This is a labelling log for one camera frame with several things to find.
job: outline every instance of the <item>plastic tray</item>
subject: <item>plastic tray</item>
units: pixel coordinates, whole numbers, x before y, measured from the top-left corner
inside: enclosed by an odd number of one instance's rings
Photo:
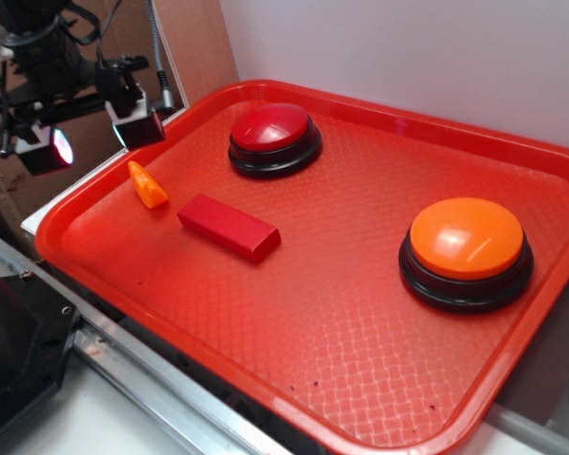
[[[323,151],[286,178],[228,161],[236,118],[304,107]],[[134,159],[170,195],[146,209]],[[199,193],[277,227],[254,264],[182,227]],[[438,311],[403,286],[414,216],[454,196],[512,210],[535,253],[532,282],[479,316]],[[569,279],[569,150],[279,82],[245,82],[167,126],[49,213],[51,263],[334,452],[438,453],[480,422]]]

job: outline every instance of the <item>orange wedge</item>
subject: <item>orange wedge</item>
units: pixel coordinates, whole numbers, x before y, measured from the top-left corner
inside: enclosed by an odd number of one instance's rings
[[[129,161],[129,173],[139,199],[148,209],[153,209],[169,200],[167,193],[151,175],[136,161]]]

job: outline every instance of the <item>red rectangular block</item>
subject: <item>red rectangular block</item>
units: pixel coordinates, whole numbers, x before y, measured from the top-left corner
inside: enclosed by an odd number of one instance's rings
[[[259,263],[281,242],[277,228],[200,194],[178,213],[183,226]]]

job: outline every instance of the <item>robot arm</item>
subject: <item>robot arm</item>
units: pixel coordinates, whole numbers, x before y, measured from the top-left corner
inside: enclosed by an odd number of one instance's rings
[[[70,31],[72,24],[61,14],[64,9],[80,15],[93,30],[82,38],[74,36]],[[100,30],[100,21],[92,12],[71,0],[0,0],[0,26],[0,58],[15,63],[15,71],[26,78],[23,84],[7,92],[3,65],[1,156],[18,154],[27,165],[28,159],[23,159],[23,154],[35,148],[43,150],[46,137],[49,141],[53,138],[54,125],[103,109],[128,148],[164,138],[156,110],[172,110],[172,97],[166,96],[165,101],[154,106],[141,90],[132,73],[149,65],[145,57],[118,60],[102,57],[100,46],[105,27]],[[79,46],[88,46],[96,40],[99,40],[98,59],[90,62],[81,54]],[[163,71],[159,79],[166,85],[163,94],[170,95]],[[94,93],[77,96],[91,86],[95,88]],[[14,137],[17,142],[11,144]],[[31,173],[45,172],[28,169]]]

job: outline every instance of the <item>light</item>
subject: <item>light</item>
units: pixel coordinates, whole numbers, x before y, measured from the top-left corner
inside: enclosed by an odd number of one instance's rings
[[[51,173],[67,168],[74,162],[72,151],[63,131],[54,126],[31,127],[37,141],[29,143],[20,137],[17,139],[15,153],[32,175]]]
[[[123,147],[134,150],[164,140],[164,129],[150,100],[142,92],[130,116],[119,118],[112,104],[107,101],[105,110],[112,119],[114,133]]]
[[[67,137],[65,137],[64,132],[59,129],[53,130],[53,145],[57,148],[57,153],[61,157],[61,160],[68,166],[71,166],[74,162],[74,151]]]

